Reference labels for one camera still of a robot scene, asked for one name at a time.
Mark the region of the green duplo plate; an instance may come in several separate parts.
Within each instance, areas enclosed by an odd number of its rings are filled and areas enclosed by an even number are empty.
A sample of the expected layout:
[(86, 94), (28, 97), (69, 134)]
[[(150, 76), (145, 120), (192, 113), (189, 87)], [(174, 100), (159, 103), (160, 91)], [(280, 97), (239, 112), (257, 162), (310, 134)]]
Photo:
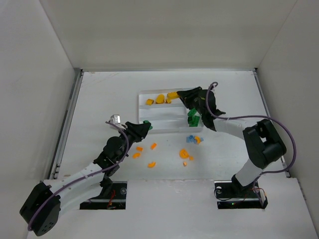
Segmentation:
[(197, 110), (196, 110), (196, 109), (191, 109), (191, 110), (187, 113), (187, 116), (188, 116), (188, 117), (193, 117), (193, 116), (195, 116), (196, 113), (197, 113)]
[(149, 130), (152, 130), (153, 129), (153, 126), (152, 124), (148, 121), (148, 120), (144, 120), (143, 123), (146, 123), (146, 124), (149, 124)]
[(200, 121), (200, 116), (190, 116), (187, 119), (189, 127), (198, 127)]

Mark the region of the orange elbow piece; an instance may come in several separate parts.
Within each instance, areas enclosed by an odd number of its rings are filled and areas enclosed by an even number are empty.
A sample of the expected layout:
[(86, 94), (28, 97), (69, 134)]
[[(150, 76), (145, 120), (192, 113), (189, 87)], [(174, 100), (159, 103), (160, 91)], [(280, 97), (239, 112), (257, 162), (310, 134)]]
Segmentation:
[(136, 158), (139, 158), (140, 156), (141, 156), (141, 153), (137, 152), (132, 156), (132, 158), (136, 159)]

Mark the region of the orange slope piece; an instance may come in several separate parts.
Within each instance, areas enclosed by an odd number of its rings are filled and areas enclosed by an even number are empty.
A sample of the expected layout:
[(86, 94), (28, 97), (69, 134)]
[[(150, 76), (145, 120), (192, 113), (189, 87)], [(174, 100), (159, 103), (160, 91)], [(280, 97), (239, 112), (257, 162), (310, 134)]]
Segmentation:
[(157, 147), (157, 144), (156, 144), (156, 143), (153, 143), (153, 144), (151, 145), (151, 149), (152, 149), (152, 150), (154, 150), (156, 147)]

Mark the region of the orange curved piece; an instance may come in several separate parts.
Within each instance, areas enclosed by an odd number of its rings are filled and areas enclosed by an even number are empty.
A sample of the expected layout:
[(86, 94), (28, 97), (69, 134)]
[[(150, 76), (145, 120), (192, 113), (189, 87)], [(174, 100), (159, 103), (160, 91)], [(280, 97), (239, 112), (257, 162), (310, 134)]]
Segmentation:
[(156, 166), (156, 162), (152, 162), (148, 164), (148, 168), (154, 168)]

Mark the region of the yellow curved duplo brick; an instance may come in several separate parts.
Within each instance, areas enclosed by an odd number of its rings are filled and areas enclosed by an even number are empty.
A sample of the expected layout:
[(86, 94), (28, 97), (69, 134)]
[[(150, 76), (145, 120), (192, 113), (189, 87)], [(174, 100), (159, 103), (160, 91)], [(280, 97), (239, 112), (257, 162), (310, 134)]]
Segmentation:
[(165, 103), (165, 96), (160, 94), (156, 98), (156, 104), (164, 104)]

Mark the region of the orange quarter-arch lego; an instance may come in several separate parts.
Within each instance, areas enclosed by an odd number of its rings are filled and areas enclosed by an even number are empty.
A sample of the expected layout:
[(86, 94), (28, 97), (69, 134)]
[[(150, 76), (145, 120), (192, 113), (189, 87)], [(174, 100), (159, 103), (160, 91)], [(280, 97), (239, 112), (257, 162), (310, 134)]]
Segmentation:
[(201, 138), (200, 138), (199, 136), (195, 136), (195, 137), (194, 137), (194, 142), (195, 142), (196, 144), (200, 144), (200, 143), (201, 143)]

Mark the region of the orange half-round lego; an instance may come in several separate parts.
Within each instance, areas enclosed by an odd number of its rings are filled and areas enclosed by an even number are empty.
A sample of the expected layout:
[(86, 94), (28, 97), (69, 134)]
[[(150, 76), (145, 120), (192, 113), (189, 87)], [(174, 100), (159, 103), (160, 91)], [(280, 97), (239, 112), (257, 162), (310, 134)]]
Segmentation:
[(180, 158), (182, 158), (182, 159), (187, 159), (187, 158), (189, 158), (189, 154), (188, 154), (188, 152), (187, 152), (185, 149), (182, 149), (182, 150), (179, 152), (179, 156), (180, 156)]

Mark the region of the yellow long duplo brick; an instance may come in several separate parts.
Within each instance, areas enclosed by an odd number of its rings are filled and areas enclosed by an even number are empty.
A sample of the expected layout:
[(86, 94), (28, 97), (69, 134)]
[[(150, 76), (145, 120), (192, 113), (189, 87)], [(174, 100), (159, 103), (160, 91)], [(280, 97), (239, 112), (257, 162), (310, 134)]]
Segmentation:
[(167, 93), (166, 97), (170, 100), (173, 100), (173, 99), (179, 98), (179, 95), (177, 92), (170, 92), (170, 93)]

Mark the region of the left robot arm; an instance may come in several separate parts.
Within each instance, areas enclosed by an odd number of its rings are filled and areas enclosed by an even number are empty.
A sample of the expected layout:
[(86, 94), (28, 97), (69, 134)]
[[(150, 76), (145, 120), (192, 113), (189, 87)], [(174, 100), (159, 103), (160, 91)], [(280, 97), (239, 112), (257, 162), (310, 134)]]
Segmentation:
[(132, 145), (144, 140), (152, 129), (149, 121), (142, 124), (128, 121), (123, 125), (108, 121), (107, 124), (115, 128), (119, 135), (107, 140), (92, 163), (66, 179), (35, 185), (19, 211), (28, 231), (38, 237), (48, 233), (65, 212), (98, 196), (103, 189), (109, 189), (112, 186), (111, 176), (128, 157)]

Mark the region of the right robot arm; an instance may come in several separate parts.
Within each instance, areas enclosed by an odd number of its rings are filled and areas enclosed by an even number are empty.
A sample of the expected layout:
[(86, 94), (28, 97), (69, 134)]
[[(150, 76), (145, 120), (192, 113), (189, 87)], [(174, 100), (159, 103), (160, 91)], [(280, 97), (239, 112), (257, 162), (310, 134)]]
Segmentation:
[(178, 91), (177, 95), (187, 109), (199, 113), (205, 127), (244, 140), (248, 159), (231, 178), (233, 191), (241, 192), (251, 187), (265, 168), (287, 152), (285, 144), (269, 119), (254, 122), (223, 117), (226, 113), (217, 108), (213, 91), (204, 90), (202, 87)]

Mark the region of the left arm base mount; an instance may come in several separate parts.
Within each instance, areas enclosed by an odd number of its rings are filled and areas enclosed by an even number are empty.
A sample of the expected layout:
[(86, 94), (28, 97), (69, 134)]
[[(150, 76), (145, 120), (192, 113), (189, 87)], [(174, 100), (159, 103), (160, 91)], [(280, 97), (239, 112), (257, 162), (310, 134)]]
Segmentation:
[(127, 181), (105, 179), (100, 184), (102, 190), (96, 197), (80, 204), (80, 210), (125, 210)]

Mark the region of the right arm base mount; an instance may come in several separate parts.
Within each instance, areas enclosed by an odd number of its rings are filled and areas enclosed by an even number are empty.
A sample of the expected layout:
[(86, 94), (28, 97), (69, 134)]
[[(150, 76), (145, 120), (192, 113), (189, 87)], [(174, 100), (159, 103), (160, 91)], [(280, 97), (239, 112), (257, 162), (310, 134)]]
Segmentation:
[(268, 205), (268, 197), (264, 189), (249, 185), (243, 191), (235, 191), (231, 181), (215, 181), (214, 196), (217, 200), (217, 208), (222, 209), (265, 209)]

